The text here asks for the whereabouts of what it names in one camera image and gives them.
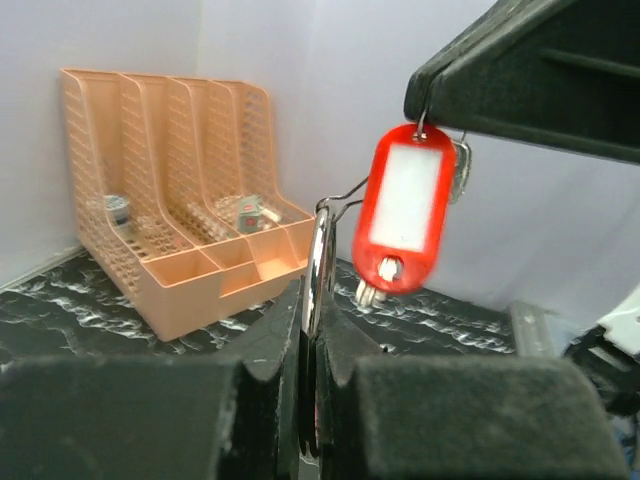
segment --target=black marble surface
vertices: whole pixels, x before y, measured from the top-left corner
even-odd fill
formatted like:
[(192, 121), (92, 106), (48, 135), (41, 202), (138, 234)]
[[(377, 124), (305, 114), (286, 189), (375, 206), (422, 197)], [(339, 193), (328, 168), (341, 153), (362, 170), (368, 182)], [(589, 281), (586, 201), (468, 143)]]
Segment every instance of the black marble surface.
[[(338, 262), (336, 302), (353, 321), (394, 354), (513, 354), (506, 314), (422, 290), (391, 297), (364, 312), (354, 303), (357, 278)], [(131, 303), (83, 253), (0, 293), (0, 365), (35, 355), (206, 354), (223, 348), (255, 322), (270, 303), (164, 343)]]

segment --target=black plastic part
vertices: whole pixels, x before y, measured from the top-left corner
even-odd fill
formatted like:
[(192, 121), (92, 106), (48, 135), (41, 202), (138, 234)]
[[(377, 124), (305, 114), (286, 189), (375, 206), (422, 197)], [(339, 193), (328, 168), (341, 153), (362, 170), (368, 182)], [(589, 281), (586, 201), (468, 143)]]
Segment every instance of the black plastic part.
[(640, 2), (504, 0), (412, 76), (405, 116), (640, 163)]
[(221, 354), (11, 364), (0, 478), (297, 478), (299, 288)]
[(241, 357), (252, 381), (237, 392), (233, 454), (221, 479), (297, 479), (298, 355), (303, 280), (292, 281), (267, 313), (229, 344), (221, 357)]
[(321, 478), (364, 479), (351, 475), (364, 464), (358, 396), (351, 378), (358, 359), (383, 354), (329, 295), (322, 298), (322, 323), (316, 343), (318, 445)]
[(612, 415), (640, 412), (640, 361), (618, 349), (596, 326), (576, 338), (564, 355), (591, 380), (605, 409)]
[(325, 479), (628, 479), (596, 395), (566, 360), (356, 363), (337, 387), (346, 407)]

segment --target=black plastic bracket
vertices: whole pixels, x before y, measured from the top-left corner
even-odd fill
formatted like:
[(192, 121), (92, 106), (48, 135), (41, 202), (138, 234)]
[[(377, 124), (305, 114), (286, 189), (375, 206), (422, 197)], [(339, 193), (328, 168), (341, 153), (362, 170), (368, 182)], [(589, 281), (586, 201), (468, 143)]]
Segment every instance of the black plastic bracket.
[(405, 116), (640, 163), (640, 2), (502, 0), (418, 69)]

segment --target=white wall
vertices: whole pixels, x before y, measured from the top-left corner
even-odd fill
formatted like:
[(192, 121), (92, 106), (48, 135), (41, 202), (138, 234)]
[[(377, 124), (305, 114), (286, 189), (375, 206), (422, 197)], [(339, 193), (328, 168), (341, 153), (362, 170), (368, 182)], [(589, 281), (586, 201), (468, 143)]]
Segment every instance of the white wall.
[[(404, 121), (411, 73), (493, 0), (205, 0), (198, 72), (268, 88), (283, 191), (311, 209), (363, 178)], [(640, 280), (640, 168), (471, 135), (428, 286), (504, 308), (520, 298), (587, 324)], [(356, 213), (340, 225), (350, 256)]]
[(58, 69), (193, 74), (200, 3), (0, 2), (0, 285), (76, 245)]

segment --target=organizer compartment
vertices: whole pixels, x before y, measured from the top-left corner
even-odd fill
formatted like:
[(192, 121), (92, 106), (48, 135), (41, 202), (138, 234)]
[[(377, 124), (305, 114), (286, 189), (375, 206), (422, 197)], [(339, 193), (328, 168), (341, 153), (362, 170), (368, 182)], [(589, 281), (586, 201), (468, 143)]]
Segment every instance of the organizer compartment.
[(287, 232), (283, 229), (260, 232), (248, 237), (258, 272), (263, 280), (271, 280), (299, 270)]
[(298, 222), (287, 228), (293, 251), (301, 267), (306, 267), (309, 261), (309, 248), (313, 237), (313, 223)]
[[(279, 295), (313, 218), (276, 185), (269, 97), (242, 82), (61, 72), (78, 237), (162, 340)], [(107, 196), (127, 204), (112, 218)], [(259, 195), (261, 231), (236, 228)]]

